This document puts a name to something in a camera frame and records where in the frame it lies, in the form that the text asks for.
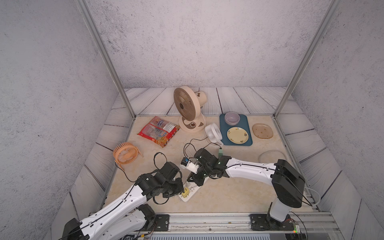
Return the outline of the red snack bag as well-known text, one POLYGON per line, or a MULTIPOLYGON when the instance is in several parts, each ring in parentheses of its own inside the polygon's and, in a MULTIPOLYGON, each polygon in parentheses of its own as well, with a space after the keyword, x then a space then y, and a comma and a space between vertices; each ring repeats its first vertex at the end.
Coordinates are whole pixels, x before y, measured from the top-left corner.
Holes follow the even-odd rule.
POLYGON ((155 116, 141 129, 138 135, 164 148, 179 130, 179 125, 155 116))

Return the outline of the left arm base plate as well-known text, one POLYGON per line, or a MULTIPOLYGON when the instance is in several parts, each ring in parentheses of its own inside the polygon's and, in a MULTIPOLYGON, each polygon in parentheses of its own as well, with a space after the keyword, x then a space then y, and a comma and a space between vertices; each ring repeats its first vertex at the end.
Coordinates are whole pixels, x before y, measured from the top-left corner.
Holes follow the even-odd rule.
POLYGON ((167 232, 169 230, 170 215, 156 215, 150 230, 153 232, 167 232))

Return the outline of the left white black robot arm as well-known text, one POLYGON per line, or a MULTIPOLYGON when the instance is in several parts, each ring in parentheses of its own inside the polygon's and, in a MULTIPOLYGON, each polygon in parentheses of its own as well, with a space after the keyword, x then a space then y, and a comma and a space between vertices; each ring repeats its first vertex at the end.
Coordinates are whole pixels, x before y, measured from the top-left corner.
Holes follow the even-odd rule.
POLYGON ((119 240, 131 232, 153 231, 157 215, 148 201, 163 195, 169 198, 183 192, 177 167, 140 175, 119 198, 95 214, 78 221, 72 219, 64 227, 63 240, 119 240))

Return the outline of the teal tray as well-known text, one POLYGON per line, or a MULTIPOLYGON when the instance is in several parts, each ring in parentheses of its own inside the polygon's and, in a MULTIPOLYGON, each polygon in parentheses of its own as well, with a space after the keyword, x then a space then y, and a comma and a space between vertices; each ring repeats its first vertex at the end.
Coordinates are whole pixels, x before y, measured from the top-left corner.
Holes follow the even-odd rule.
POLYGON ((226 146, 246 146, 253 144, 252 134, 245 115, 240 115, 240 121, 235 126, 230 126, 225 121, 225 115, 220 115, 220 131, 222 142, 226 146))

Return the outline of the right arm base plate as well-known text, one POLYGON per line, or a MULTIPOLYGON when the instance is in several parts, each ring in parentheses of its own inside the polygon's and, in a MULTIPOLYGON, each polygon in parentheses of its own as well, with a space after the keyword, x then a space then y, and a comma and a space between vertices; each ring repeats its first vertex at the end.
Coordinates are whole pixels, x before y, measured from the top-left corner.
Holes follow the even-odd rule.
POLYGON ((296 225, 290 215, 279 222, 269 214, 251 214, 251 230, 253 231, 294 231, 296 225))

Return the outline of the brown glass plate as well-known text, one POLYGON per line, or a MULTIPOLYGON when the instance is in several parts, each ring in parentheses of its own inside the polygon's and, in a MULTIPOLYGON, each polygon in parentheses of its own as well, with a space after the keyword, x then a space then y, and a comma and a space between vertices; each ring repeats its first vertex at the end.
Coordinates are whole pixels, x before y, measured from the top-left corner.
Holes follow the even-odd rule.
POLYGON ((259 139, 271 139, 274 136, 272 128, 266 124, 257 123, 252 126, 253 134, 259 139))

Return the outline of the small white fan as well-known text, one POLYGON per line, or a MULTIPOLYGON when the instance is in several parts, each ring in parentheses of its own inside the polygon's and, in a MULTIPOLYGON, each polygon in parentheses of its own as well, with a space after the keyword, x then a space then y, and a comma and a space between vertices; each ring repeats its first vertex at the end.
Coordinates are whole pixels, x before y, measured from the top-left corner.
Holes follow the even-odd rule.
POLYGON ((207 125, 205 127, 205 132, 211 143, 219 144, 220 146, 223 145, 223 136, 219 127, 215 123, 207 125))

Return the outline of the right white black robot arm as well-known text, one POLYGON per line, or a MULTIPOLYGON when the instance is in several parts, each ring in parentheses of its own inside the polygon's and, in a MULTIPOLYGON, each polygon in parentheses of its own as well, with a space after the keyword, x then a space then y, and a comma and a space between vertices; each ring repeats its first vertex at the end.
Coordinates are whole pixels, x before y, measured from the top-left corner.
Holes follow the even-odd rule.
POLYGON ((206 149, 199 149, 193 158, 184 157, 181 167, 191 173, 188 182, 201 187, 205 179, 244 178, 272 186, 276 199, 272 202, 268 216, 277 222, 284 222, 292 208, 302 207, 305 179, 286 160, 276 163, 252 163, 230 156, 216 158, 206 149))

